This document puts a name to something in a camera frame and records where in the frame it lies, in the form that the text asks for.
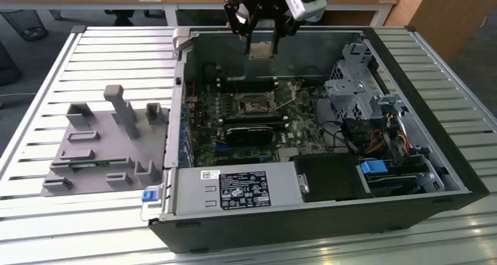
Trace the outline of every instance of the power supply label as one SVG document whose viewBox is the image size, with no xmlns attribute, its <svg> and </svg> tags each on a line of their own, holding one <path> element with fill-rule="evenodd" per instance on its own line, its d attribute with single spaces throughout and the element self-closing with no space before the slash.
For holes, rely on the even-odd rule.
<svg viewBox="0 0 497 265">
<path fill-rule="evenodd" d="M 220 174 L 219 186 L 224 210 L 271 206 L 265 171 Z"/>
</svg>

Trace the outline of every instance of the metal slatted table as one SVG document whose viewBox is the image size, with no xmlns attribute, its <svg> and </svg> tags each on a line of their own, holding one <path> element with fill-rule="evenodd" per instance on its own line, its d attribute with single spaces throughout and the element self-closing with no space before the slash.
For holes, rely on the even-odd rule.
<svg viewBox="0 0 497 265">
<path fill-rule="evenodd" d="M 173 28 L 89 27 L 71 34 L 0 159 L 0 264 L 460 264 L 497 258 L 496 119 L 417 33 L 376 31 L 490 196 L 404 231 L 173 254 L 140 219 L 141 191 L 39 196 L 71 102 L 109 110 L 104 87 L 121 84 L 133 108 L 153 101 L 169 107 Z"/>
</svg>

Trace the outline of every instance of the blue latch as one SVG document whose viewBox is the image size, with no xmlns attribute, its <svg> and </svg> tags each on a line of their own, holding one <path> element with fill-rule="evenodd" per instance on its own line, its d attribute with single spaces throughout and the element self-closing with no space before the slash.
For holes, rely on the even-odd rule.
<svg viewBox="0 0 497 265">
<path fill-rule="evenodd" d="M 360 168 L 364 174 L 388 173 L 388 169 L 383 160 L 368 160 L 361 163 Z"/>
<path fill-rule="evenodd" d="M 157 190 L 144 190 L 141 195 L 141 202 L 153 202 L 159 200 L 159 191 Z"/>
</svg>

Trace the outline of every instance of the robotic arm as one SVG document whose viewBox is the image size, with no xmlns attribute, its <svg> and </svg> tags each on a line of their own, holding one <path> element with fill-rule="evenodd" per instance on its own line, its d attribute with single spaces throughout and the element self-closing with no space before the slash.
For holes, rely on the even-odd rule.
<svg viewBox="0 0 497 265">
<path fill-rule="evenodd" d="M 327 0 L 224 0 L 232 31 L 247 37 L 244 54 L 249 53 L 252 32 L 260 20 L 275 21 L 272 54 L 279 53 L 280 38 L 295 35 L 304 21 L 320 16 Z"/>
</svg>

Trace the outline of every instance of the green circuit board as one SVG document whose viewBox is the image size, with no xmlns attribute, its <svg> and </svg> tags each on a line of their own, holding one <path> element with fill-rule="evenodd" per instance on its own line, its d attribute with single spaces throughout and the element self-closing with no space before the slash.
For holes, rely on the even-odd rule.
<svg viewBox="0 0 497 265">
<path fill-rule="evenodd" d="M 328 151 L 311 110 L 312 92 L 301 88 L 292 96 L 292 92 L 285 89 L 288 83 L 293 86 L 295 80 L 280 80 L 283 91 L 273 93 L 225 94 L 212 86 L 199 93 L 199 102 L 191 115 L 196 167 L 281 162 L 297 154 Z M 268 99 L 264 97 L 273 99 L 275 103 L 265 103 Z M 285 117 L 285 127 L 275 131 L 269 144 L 231 147 L 223 141 L 227 127 L 220 119 L 273 115 Z"/>
</svg>

